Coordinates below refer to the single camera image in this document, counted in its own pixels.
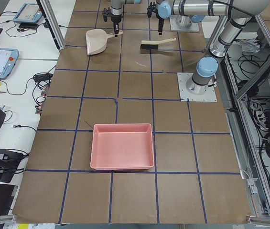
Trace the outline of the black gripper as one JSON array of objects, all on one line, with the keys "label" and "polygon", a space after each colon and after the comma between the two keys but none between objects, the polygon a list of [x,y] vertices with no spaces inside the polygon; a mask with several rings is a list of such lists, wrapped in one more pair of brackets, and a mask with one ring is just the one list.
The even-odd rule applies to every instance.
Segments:
[{"label": "black gripper", "polygon": [[113,7],[108,9],[104,8],[102,12],[104,22],[108,21],[108,17],[111,18],[115,37],[118,37],[119,34],[119,23],[121,22],[122,19],[122,13],[123,13],[122,7],[120,7],[119,9]]},{"label": "black gripper", "polygon": [[147,16],[151,18],[152,14],[156,14],[156,18],[158,19],[158,34],[162,35],[164,19],[159,15],[158,6],[160,4],[158,2],[151,2],[147,7]]}]

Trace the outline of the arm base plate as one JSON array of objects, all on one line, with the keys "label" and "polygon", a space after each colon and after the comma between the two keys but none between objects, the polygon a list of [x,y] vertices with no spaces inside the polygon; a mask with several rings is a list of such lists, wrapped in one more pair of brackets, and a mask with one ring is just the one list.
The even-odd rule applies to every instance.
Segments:
[{"label": "arm base plate", "polygon": [[193,22],[190,17],[171,15],[169,20],[171,31],[199,32],[198,23]]},{"label": "arm base plate", "polygon": [[207,85],[197,85],[193,73],[177,73],[180,100],[184,102],[217,102],[212,79]]}]

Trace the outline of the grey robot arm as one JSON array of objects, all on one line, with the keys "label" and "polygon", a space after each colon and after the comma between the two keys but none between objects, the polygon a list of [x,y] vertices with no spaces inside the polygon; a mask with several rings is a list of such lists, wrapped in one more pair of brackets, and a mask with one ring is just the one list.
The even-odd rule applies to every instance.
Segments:
[{"label": "grey robot arm", "polygon": [[124,5],[139,3],[141,3],[141,0],[111,0],[111,7],[103,9],[103,20],[104,22],[107,22],[108,17],[111,18],[115,37],[118,37],[119,34],[119,23],[121,22],[122,15],[124,13]]},{"label": "grey robot arm", "polygon": [[268,0],[158,0],[147,7],[147,15],[151,17],[155,13],[160,23],[171,15],[219,17],[204,57],[198,61],[191,79],[186,82],[187,91],[202,95],[235,38],[251,18],[263,12],[268,5]]}]

